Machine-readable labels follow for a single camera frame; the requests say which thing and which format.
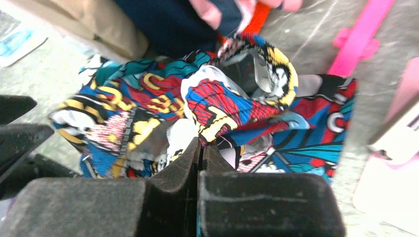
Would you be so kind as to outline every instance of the beige fabric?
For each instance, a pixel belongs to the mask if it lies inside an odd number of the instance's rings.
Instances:
[[[5,11],[18,8],[30,15],[27,20],[50,24],[113,61],[141,58],[148,48],[146,37],[112,0],[0,0],[0,5],[9,6]]]

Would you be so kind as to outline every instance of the navy blue fabric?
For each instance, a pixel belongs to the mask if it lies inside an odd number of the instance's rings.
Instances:
[[[221,12],[221,22],[218,32],[223,36],[232,37],[237,32],[237,26],[243,19],[242,12],[233,0],[209,0]]]
[[[215,51],[217,32],[189,0],[114,0],[155,50],[180,58],[198,49]]]

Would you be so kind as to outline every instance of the concrete surface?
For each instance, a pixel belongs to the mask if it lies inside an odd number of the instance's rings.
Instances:
[[[297,73],[325,73],[338,52],[332,45],[334,37],[340,29],[353,26],[366,3],[305,0],[297,14],[273,12],[261,34],[292,60]],[[380,49],[353,74],[360,82],[359,93],[333,189],[348,237],[410,237],[357,211],[352,195],[368,157],[366,142],[384,119],[406,63],[419,56],[419,1],[396,1],[376,39],[381,41]],[[45,123],[51,109],[81,87],[76,72],[83,59],[68,45],[49,39],[14,66],[0,69],[0,94],[31,95],[39,105],[19,121]],[[78,169],[79,155],[57,134],[39,151]]]

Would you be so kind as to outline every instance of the pink hanger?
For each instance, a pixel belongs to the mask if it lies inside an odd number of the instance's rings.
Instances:
[[[375,54],[380,42],[373,37],[394,1],[369,0],[352,30],[345,28],[339,32],[333,44],[340,51],[328,74],[348,77],[361,58]]]

